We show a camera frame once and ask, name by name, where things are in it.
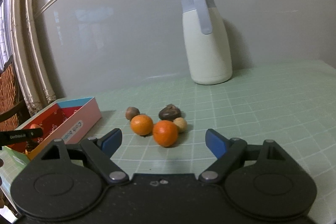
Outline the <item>orange mandarin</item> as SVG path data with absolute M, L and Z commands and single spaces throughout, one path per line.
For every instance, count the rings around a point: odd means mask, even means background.
M 153 126 L 153 120 L 145 114 L 135 116 L 130 122 L 131 130 L 139 136 L 150 134 L 153 130 Z
M 170 147 L 178 140 L 178 128 L 171 121 L 159 121 L 153 127 L 153 138 L 162 147 Z

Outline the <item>green grid table mat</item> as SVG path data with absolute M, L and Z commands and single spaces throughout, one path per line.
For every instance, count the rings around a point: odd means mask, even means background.
M 223 84 L 201 86 L 189 78 L 113 90 L 95 96 L 102 117 L 88 132 L 101 137 L 118 127 L 123 140 L 113 161 L 128 174 L 200 174 L 214 162 L 205 145 L 209 128 L 249 144 L 275 140 L 314 178 L 310 211 L 317 223 L 335 223 L 335 69 L 298 61 L 236 71 Z M 168 104 L 188 124 L 177 145 L 163 148 L 134 134 L 125 110 L 134 106 L 158 120 Z

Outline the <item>beige satin curtain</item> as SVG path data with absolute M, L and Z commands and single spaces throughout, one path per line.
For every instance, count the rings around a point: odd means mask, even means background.
M 56 100 L 43 62 L 33 0 L 11 0 L 11 37 L 19 85 L 31 116 Z

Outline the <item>small tan round fruit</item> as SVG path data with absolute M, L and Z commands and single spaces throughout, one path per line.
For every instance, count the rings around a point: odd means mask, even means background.
M 176 118 L 175 120 L 173 120 L 173 124 L 175 124 L 177 126 L 178 132 L 179 133 L 183 133 L 187 130 L 188 124 L 187 121 L 182 118 Z

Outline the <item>cream thermos jug blue lid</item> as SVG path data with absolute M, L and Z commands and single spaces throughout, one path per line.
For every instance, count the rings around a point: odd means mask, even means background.
M 190 76 L 200 85 L 232 77 L 226 27 L 214 0 L 181 0 L 183 38 Z

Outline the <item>wooden bench orange cushion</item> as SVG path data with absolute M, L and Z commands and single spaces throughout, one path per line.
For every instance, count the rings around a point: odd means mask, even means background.
M 15 62 L 12 56 L 1 72 L 1 131 L 18 128 L 30 118 L 21 87 Z

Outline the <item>reddish brown small fruit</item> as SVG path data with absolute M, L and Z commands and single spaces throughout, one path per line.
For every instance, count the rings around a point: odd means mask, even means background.
M 136 107 L 128 107 L 125 112 L 125 118 L 129 121 L 131 121 L 134 117 L 138 116 L 140 114 L 138 108 Z

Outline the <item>dark brown wrinkled fruit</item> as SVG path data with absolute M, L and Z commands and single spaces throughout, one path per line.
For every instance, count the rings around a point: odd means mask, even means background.
M 159 112 L 158 116 L 161 120 L 173 121 L 176 118 L 181 118 L 182 113 L 177 106 L 169 104 Z

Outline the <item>colourful red-lined cardboard box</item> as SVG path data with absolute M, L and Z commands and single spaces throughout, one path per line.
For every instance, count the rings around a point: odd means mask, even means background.
M 26 142 L 3 147 L 17 162 L 25 165 L 54 139 L 62 139 L 66 144 L 79 142 L 88 131 L 102 118 L 96 98 L 87 97 L 72 100 L 56 100 L 32 116 L 18 129 L 28 129 L 37 124 L 43 129 L 38 146 L 25 153 Z

